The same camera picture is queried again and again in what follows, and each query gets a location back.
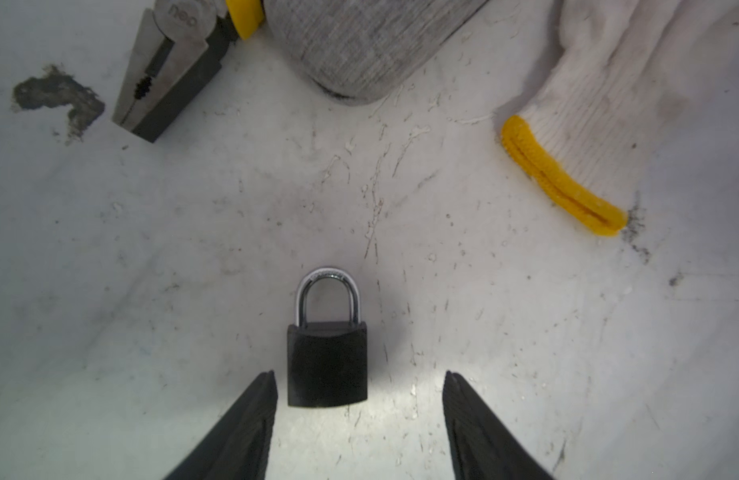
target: scratched white surface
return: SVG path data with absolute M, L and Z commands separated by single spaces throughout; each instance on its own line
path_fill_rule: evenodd
M 557 478 L 739 478 L 739 61 L 627 243 L 495 143 L 547 72 L 545 0 L 490 2 L 359 108 L 264 28 L 155 144 L 109 121 L 148 6 L 0 2 L 0 478 L 161 478 L 269 369 L 268 478 L 453 478 L 446 370 Z M 10 108 L 49 63 L 106 103 L 82 142 L 66 108 Z M 363 295 L 369 400 L 288 408 L 292 292 L 325 264 Z

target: pliers jaw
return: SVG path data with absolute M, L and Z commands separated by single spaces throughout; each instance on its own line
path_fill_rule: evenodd
M 224 0 L 156 0 L 143 12 L 113 121 L 155 141 L 220 71 L 237 38 Z

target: white knitted glove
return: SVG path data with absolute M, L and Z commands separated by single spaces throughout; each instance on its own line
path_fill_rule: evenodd
M 599 235 L 627 222 L 646 159 L 739 45 L 739 0 L 565 0 L 565 52 L 502 144 Z

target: padlock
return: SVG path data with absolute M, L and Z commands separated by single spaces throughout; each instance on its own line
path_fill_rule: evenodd
M 308 290 L 324 278 L 339 280 L 348 289 L 348 321 L 307 321 Z M 295 324 L 286 339 L 290 406 L 334 407 L 367 399 L 367 326 L 361 321 L 358 287 L 347 272 L 323 267 L 302 279 L 295 295 Z

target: yellow glove trim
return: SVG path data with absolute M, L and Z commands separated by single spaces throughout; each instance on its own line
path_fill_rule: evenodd
M 518 115 L 506 120 L 503 148 L 545 191 L 548 197 L 577 218 L 596 235 L 617 235 L 627 223 L 627 214 L 603 200 L 570 177 L 559 163 L 537 143 L 529 124 Z
M 266 15 L 262 0 L 226 0 L 230 19 L 242 40 L 247 40 L 259 28 Z

